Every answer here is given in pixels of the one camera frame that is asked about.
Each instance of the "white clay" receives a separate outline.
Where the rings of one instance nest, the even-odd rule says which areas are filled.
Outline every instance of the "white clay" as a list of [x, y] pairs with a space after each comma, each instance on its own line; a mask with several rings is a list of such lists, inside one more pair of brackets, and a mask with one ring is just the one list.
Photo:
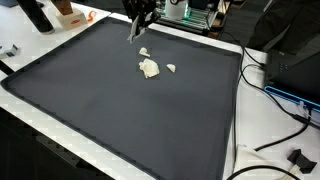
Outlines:
[[148, 54], [148, 50], [144, 47], [140, 49], [139, 54], [142, 56], [150, 57], [150, 54]]
[[160, 74], [158, 64], [150, 59], [145, 59], [143, 62], [140, 62], [139, 66], [140, 66], [140, 70], [144, 72], [144, 76], [146, 78], [153, 77]]
[[168, 64], [167, 68], [170, 69], [171, 72], [175, 73], [176, 72], [176, 66], [173, 64]]

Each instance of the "black bottle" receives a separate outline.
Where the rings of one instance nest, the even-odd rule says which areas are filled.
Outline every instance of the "black bottle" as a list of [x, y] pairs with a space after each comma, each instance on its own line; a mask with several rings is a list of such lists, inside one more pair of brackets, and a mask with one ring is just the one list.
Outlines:
[[54, 32], [52, 24], [36, 0], [17, 0], [17, 2], [39, 32], [42, 34], [51, 34]]

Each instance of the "dark gray mat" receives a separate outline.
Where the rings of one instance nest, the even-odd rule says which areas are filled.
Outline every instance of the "dark gray mat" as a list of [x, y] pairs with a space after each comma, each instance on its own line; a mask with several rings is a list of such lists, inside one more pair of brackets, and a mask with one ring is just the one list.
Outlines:
[[2, 86], [156, 178], [222, 179], [240, 55], [152, 30], [130, 45], [129, 24], [101, 22]]

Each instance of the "white table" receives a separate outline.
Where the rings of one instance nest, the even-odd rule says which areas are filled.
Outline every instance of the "white table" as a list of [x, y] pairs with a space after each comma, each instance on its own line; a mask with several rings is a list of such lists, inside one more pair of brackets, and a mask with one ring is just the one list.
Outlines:
[[[87, 28], [87, 26], [82, 26], [68, 32], [63, 31], [54, 17], [56, 11], [54, 6], [51, 3], [48, 3], [48, 1], [44, 1], [44, 3], [46, 5], [44, 12], [56, 29], [56, 32], [49, 36], [40, 35], [19, 7], [8, 9], [0, 6], [0, 44], [14, 43], [21, 48], [21, 51], [17, 56], [3, 60], [3, 62], [13, 70], [22, 68]], [[79, 8], [86, 15], [91, 10], [95, 10], [97, 12], [95, 21], [110, 15], [109, 12], [78, 4], [73, 4], [73, 6]], [[110, 17], [129, 21], [126, 16], [120, 14], [112, 14]], [[239, 53], [242, 52], [239, 46], [161, 25], [152, 24], [150, 28], [174, 34], [179, 37], [189, 37], [191, 40], [226, 50]], [[265, 53], [254, 50], [249, 50], [249, 52], [257, 60], [265, 62]], [[244, 65], [248, 63], [253, 62], [245, 56]], [[258, 70], [248, 69], [245, 74], [254, 84], [262, 84], [263, 73]], [[6, 75], [0, 72], [0, 80], [5, 77]], [[296, 111], [295, 105], [292, 103], [280, 101], [288, 110], [292, 112]], [[254, 148], [290, 135], [302, 126], [299, 122], [292, 120], [282, 113], [266, 96], [247, 86], [243, 82], [241, 82], [239, 86], [237, 104], [236, 126], [238, 144], [244, 144]], [[93, 141], [12, 96], [3, 88], [0, 88], [0, 106], [114, 179], [153, 179]], [[230, 132], [224, 172], [225, 177], [231, 174], [233, 168], [234, 159], [232, 143], [232, 132]], [[280, 167], [289, 169], [291, 165], [286, 160], [286, 157], [294, 148], [301, 148], [308, 158], [320, 162], [320, 131], [309, 128], [299, 137], [261, 151], [261, 154], [267, 159], [277, 162]], [[320, 177], [320, 168], [316, 167], [312, 175], [305, 175], [303, 178], [305, 180], [315, 180], [318, 179], [318, 177]]]

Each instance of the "orange object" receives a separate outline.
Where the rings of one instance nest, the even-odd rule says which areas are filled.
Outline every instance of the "orange object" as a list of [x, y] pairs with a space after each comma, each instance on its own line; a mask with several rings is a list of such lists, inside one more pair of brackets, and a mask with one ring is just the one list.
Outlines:
[[88, 22], [92, 22], [93, 21], [93, 18], [96, 16], [97, 12], [95, 11], [90, 11], [89, 13], [89, 18], [88, 18]]

